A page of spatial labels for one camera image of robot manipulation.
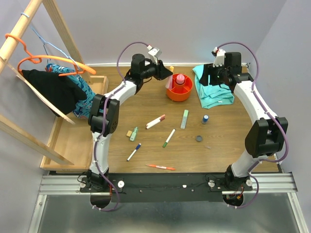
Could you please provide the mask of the green highlighter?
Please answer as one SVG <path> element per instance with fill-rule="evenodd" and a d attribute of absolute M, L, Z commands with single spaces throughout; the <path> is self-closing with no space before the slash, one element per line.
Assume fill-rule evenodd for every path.
<path fill-rule="evenodd" d="M 188 115 L 189 115 L 189 111 L 185 109 L 183 112 L 183 116 L 182 116 L 182 121 L 181 121 L 181 126 L 180 126 L 181 129 L 185 129 L 187 120 L 188 120 Z"/>

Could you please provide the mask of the orange cap highlighter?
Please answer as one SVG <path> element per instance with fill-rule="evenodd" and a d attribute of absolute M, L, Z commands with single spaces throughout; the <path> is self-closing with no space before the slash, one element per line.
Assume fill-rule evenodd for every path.
<path fill-rule="evenodd" d="M 169 67 L 169 70 L 171 71 L 171 76 L 168 77 L 167 79 L 167 83 L 165 85 L 165 87 L 168 89 L 168 90 L 171 90 L 172 87 L 173 87 L 173 71 L 174 71 L 174 67 L 173 66 L 170 66 Z"/>

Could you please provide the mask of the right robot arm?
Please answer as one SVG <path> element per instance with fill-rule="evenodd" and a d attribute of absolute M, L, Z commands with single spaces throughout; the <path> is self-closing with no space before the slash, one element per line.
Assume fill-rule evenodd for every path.
<path fill-rule="evenodd" d="M 215 48 L 215 60 L 205 64 L 199 83 L 204 86 L 222 85 L 244 105 L 252 122 L 240 158 L 231 164 L 222 178 L 221 184 L 228 190 L 238 189 L 246 183 L 249 173 L 259 163 L 269 161 L 269 157 L 282 150 L 288 121 L 278 117 L 257 92 L 254 78 L 242 70 L 240 52 L 225 52 Z"/>

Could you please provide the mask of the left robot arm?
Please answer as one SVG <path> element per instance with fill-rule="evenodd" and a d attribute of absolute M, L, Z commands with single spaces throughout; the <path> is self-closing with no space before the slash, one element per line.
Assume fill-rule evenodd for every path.
<path fill-rule="evenodd" d="M 132 56 L 130 69 L 119 86 L 107 94 L 95 95 L 88 118 L 93 150 L 86 177 L 91 188 L 102 192 L 110 185 L 107 177 L 109 143 L 118 126 L 120 106 L 141 90 L 145 79 L 154 77 L 161 81 L 172 74 L 162 60 L 155 62 L 142 54 L 135 54 Z"/>

